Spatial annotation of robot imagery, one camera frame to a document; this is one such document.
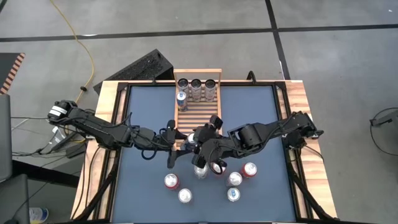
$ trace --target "wooden rack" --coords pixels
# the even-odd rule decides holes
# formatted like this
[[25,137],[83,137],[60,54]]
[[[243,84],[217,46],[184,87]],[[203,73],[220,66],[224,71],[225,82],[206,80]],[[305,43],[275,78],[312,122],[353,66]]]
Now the wooden rack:
[[[197,75],[200,74],[209,74],[214,73],[218,74],[218,80],[216,86],[216,93],[213,102],[207,102],[205,100],[205,82],[206,80],[200,80],[202,82],[202,89],[201,89],[201,100],[200,102],[194,102],[191,97],[191,90],[189,90],[190,96],[188,97],[188,110],[187,111],[179,111],[177,100],[175,100],[175,109],[174,109],[174,120],[177,126],[177,129],[183,134],[189,134],[193,132],[193,128],[197,126],[204,125],[205,123],[209,122],[210,117],[213,114],[216,114],[219,118],[221,118],[221,97],[220,97],[220,86],[221,86],[221,76],[222,76],[222,69],[175,69],[175,94],[178,93],[178,85],[177,85],[177,75],[180,75],[179,78],[186,78],[183,75],[188,73],[194,73]],[[176,150],[180,149],[180,145],[183,141],[176,140],[174,148]]]

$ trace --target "blue table surface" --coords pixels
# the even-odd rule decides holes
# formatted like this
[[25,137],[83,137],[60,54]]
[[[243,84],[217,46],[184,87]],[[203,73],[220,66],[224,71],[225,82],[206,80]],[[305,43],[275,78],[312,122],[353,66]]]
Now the blue table surface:
[[[175,87],[139,87],[131,90],[131,123],[158,131],[174,118]],[[274,96],[269,86],[222,86],[221,118],[227,130],[246,123],[277,120]],[[224,176],[210,173],[198,180],[193,174],[192,155],[179,157],[172,170],[166,167],[167,153],[158,152],[151,161],[137,149],[123,149],[113,206],[112,222],[264,222],[294,221],[294,209],[285,157],[280,138],[271,139],[260,153],[243,159],[227,158]],[[226,198],[226,177],[246,162],[258,167],[257,175],[238,186],[241,198]],[[181,187],[192,191],[193,200],[182,204],[178,191],[164,186],[168,173],[177,174]]]

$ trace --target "gray floor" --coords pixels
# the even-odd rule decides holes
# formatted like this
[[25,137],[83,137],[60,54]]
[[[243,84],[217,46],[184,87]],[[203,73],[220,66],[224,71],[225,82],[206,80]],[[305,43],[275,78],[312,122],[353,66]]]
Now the gray floor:
[[[78,34],[270,27],[263,0],[55,1]],[[272,0],[279,27],[397,23],[396,1]],[[0,13],[0,37],[70,35],[49,1],[8,1]],[[395,223],[398,219],[398,159],[380,153],[369,136],[369,119],[398,105],[395,64],[398,29],[280,34],[292,79],[304,80],[338,216],[343,220]],[[158,48],[175,68],[222,68],[225,78],[281,79],[271,33],[84,40],[95,60],[93,83]],[[74,100],[90,76],[90,61],[74,41],[0,43],[0,52],[25,52],[9,91],[12,115],[45,116],[54,101]],[[95,108],[89,91],[81,106]],[[13,132],[15,151],[32,152],[51,137],[45,121],[28,121]],[[398,154],[396,130],[375,130],[380,145]],[[43,165],[49,159],[20,158]],[[75,172],[81,159],[49,168]],[[50,186],[32,199],[66,221],[74,189]],[[62,196],[63,203],[55,202]]]

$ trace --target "orange and black striped edge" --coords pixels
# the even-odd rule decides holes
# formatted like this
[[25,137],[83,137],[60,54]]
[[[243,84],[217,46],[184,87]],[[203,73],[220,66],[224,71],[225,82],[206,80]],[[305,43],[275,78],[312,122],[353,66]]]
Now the orange and black striped edge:
[[14,81],[15,76],[17,75],[18,69],[21,66],[22,61],[24,60],[24,58],[25,58],[25,53],[20,53],[17,56],[17,58],[15,59],[15,62],[12,65],[11,71],[8,73],[8,77],[6,78],[4,83],[2,84],[2,87],[0,88],[0,95],[6,94],[7,91],[10,89],[11,83],[12,83],[12,81]]

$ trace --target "can lid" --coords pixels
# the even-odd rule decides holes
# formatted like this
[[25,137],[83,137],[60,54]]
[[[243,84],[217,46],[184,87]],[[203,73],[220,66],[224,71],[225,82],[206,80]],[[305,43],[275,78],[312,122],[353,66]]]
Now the can lid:
[[207,88],[214,88],[214,86],[216,86],[216,82],[214,80],[206,80],[205,86]]
[[217,173],[220,173],[220,172],[221,172],[220,167],[219,167],[219,165],[217,165],[217,163],[212,162],[211,165],[213,166],[213,169],[214,169]]
[[199,167],[195,166],[193,169],[195,170],[195,173],[197,173],[197,174],[206,174],[208,168],[207,168],[207,166],[204,166],[204,168],[199,168]]
[[230,188],[227,193],[228,199],[232,202],[239,200],[241,193],[237,188]]
[[180,192],[178,193],[178,199],[182,203],[187,203],[187,202],[191,201],[191,199],[192,199],[191,191],[188,189],[181,189]]
[[255,175],[257,173],[257,166],[252,162],[248,162],[244,165],[244,172],[247,175]]
[[242,182],[242,175],[238,172],[232,172],[229,175],[229,182],[235,186],[238,186]]
[[175,174],[167,174],[164,178],[166,187],[174,187],[178,183],[178,177]]
[[200,81],[199,79],[196,78],[196,79],[192,80],[191,86],[193,86],[193,87],[199,87],[199,86],[201,86],[201,81]]
[[187,87],[188,86],[188,80],[186,78],[180,78],[178,80],[178,86]]
[[183,92],[183,91],[180,91],[180,92],[177,93],[177,99],[178,100],[185,100],[186,97],[187,97],[187,94],[185,92]]
[[188,137],[187,137],[188,142],[191,143],[191,144],[195,143],[195,140],[193,140],[193,135],[194,135],[194,134],[195,134],[195,133],[191,133],[191,134],[189,134]]

